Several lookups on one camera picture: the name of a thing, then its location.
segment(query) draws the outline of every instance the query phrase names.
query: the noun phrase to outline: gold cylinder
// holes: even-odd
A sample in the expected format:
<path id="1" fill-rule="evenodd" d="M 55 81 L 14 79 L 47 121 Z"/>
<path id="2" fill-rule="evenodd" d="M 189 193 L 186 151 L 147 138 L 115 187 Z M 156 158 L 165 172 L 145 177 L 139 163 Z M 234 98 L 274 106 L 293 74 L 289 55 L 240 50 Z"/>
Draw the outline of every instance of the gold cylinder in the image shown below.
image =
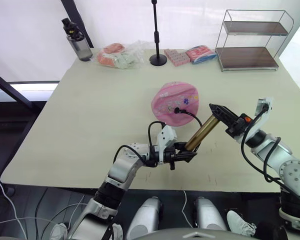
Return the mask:
<path id="1" fill-rule="evenodd" d="M 186 143 L 185 149 L 193 151 L 218 123 L 219 120 L 215 118 L 215 116 L 211 115 L 202 127 L 200 127 L 200 129 Z"/>

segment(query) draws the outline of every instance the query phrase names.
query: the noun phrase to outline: beige tabletop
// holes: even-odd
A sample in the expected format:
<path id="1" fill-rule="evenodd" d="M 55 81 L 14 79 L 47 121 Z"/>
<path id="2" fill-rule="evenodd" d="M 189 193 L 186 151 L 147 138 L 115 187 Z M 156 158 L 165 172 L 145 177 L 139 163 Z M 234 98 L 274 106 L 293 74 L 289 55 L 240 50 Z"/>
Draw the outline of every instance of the beige tabletop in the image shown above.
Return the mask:
<path id="1" fill-rule="evenodd" d="M 98 188 L 109 171 L 119 146 L 148 143 L 147 128 L 155 121 L 151 100 L 163 84 L 184 81 L 199 92 L 197 116 L 204 122 L 209 103 L 224 105 L 237 115 L 253 117 L 259 97 L 274 97 L 273 110 L 263 130 L 280 136 L 300 158 L 300 89 L 279 59 L 274 70 L 221 72 L 217 59 L 202 64 L 155 67 L 145 53 L 139 68 L 115 69 L 95 61 L 76 60 L 65 73 L 18 152 L 4 170 L 7 184 Z M 176 128 L 186 142 L 199 128 L 196 121 Z M 204 139 L 190 162 L 157 168 L 142 167 L 133 189 L 226 192 L 278 192 L 275 183 L 252 169 L 240 145 L 219 123 Z M 155 139 L 158 128 L 152 130 Z M 248 157 L 262 163 L 246 148 Z"/>

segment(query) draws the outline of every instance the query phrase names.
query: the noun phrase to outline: orange button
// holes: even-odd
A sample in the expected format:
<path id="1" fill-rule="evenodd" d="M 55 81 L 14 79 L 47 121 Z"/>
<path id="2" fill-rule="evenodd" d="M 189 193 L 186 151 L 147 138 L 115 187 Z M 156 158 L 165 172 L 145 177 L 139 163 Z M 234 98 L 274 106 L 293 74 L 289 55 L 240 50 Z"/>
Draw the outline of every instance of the orange button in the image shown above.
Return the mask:
<path id="1" fill-rule="evenodd" d="M 251 122 L 251 118 L 248 117 L 248 116 L 244 117 L 244 120 L 245 120 L 247 123 L 250 123 L 250 122 Z"/>

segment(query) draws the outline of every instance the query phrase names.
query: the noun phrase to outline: shoe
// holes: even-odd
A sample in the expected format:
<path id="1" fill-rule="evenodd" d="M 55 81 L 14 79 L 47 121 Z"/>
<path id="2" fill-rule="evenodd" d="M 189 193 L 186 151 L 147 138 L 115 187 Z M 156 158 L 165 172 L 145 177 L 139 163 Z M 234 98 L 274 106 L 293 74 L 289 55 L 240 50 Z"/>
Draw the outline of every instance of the shoe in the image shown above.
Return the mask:
<path id="1" fill-rule="evenodd" d="M 49 240 L 66 240 L 68 235 L 67 227 L 64 223 L 54 225 L 51 230 Z"/>
<path id="2" fill-rule="evenodd" d="M 123 240 L 124 238 L 124 232 L 122 230 L 121 225 L 119 224 L 112 224 L 112 229 L 113 229 L 113 238 L 112 236 L 109 238 L 109 240 Z"/>
<path id="3" fill-rule="evenodd" d="M 235 211 L 229 211 L 226 215 L 231 232 L 235 234 L 253 237 L 256 233 L 256 225 L 244 221 Z"/>

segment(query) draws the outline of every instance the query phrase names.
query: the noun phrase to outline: blue and pink package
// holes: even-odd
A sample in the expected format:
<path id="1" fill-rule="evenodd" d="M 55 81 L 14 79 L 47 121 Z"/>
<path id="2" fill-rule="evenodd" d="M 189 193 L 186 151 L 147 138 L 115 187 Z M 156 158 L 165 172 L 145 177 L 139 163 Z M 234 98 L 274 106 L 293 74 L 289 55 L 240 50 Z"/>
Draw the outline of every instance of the blue and pink package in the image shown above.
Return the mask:
<path id="1" fill-rule="evenodd" d="M 195 46 L 185 53 L 190 58 L 192 64 L 199 64 L 214 59 L 217 56 L 215 52 L 211 51 L 211 49 L 205 45 Z"/>

